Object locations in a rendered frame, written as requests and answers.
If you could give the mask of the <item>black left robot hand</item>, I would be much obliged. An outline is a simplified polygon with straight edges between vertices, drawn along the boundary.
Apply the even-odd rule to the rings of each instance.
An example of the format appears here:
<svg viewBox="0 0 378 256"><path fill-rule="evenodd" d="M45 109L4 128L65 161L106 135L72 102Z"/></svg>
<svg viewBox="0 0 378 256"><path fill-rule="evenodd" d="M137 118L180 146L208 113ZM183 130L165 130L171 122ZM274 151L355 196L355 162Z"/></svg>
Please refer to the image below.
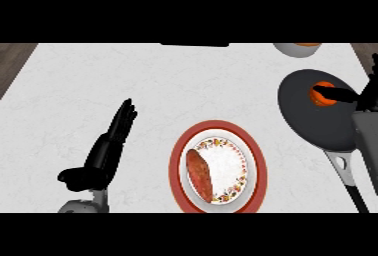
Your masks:
<svg viewBox="0 0 378 256"><path fill-rule="evenodd" d="M57 175L57 180L66 184L70 191L107 188L118 169L124 143L135 116L137 111L131 99L127 99L118 108L107 131L94 142L84 165L65 169Z"/></svg>

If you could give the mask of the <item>white bowl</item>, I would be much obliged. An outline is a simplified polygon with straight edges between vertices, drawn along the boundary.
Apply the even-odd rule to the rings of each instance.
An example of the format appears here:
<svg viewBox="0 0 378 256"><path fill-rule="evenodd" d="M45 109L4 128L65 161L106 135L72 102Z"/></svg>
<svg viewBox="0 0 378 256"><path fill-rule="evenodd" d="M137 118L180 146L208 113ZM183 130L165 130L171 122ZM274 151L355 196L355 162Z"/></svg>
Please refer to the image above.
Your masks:
<svg viewBox="0 0 378 256"><path fill-rule="evenodd" d="M289 57L310 57L320 47L320 43L274 43L276 49Z"/></svg>

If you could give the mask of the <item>orange squash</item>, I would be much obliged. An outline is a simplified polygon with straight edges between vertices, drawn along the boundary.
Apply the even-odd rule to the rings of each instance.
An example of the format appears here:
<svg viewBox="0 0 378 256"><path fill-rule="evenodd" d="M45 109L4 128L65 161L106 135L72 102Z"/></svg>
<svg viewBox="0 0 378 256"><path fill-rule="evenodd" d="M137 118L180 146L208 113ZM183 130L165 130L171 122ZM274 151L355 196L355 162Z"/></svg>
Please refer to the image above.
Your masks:
<svg viewBox="0 0 378 256"><path fill-rule="evenodd" d="M327 81L318 81L310 88L310 91L308 91L308 97L310 97L310 100L313 102L313 104L316 106L320 106L320 107L329 107L332 105L336 104L336 101L335 100L330 100L327 98L324 98L321 96L321 94L314 90L314 87L316 86L321 86L321 87L330 87L333 88L333 84Z"/></svg>

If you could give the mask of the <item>reddish brown sweet potato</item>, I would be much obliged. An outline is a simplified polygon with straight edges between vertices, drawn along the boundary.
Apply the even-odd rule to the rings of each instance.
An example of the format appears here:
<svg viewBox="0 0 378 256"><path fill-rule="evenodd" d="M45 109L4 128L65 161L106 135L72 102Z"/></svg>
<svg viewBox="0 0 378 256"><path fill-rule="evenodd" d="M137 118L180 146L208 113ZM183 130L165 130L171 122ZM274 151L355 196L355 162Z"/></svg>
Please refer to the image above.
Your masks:
<svg viewBox="0 0 378 256"><path fill-rule="evenodd" d="M209 203L212 201L209 167L194 149L190 149L186 153L186 167L196 193L203 201Z"/></svg>

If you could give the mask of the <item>red rimmed white plate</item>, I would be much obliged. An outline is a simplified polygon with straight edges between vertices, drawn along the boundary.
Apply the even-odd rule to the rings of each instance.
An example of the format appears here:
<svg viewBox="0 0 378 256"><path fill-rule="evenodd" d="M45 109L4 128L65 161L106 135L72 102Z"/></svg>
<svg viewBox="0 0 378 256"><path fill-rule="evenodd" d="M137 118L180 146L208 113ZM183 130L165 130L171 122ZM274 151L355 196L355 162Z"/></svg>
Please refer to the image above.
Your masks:
<svg viewBox="0 0 378 256"><path fill-rule="evenodd" d="M189 173L187 153L208 166L211 201L197 192ZM252 213L264 200L267 167L259 147L246 131L223 120L194 124L171 151L169 187L180 209L190 213Z"/></svg>

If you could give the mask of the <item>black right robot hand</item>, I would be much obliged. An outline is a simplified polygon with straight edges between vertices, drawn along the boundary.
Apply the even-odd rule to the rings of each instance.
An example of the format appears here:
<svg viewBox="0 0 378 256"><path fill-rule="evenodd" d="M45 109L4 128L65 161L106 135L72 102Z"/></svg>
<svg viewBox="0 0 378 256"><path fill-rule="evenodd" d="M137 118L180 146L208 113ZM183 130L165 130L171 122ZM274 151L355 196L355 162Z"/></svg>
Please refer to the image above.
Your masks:
<svg viewBox="0 0 378 256"><path fill-rule="evenodd" d="M314 86L314 91L327 99L345 103L355 102L357 111L378 112L378 54L372 54L372 73L367 75L369 82L360 94L348 89Z"/></svg>

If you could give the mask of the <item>dark grey frying pan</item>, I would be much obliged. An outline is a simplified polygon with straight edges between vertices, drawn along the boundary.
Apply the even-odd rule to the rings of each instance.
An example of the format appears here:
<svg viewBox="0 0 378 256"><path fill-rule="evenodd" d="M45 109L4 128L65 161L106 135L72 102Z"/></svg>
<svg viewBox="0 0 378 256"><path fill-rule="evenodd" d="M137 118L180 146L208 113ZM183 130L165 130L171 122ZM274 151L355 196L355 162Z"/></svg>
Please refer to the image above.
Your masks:
<svg viewBox="0 0 378 256"><path fill-rule="evenodd" d="M336 88L352 91L332 74L313 69L293 71L283 78L277 89L280 113L298 136L323 150L357 211L367 213L349 166L351 153L355 150L351 124L355 104L336 102L330 106L317 106L310 100L310 89L317 82L329 82Z"/></svg>

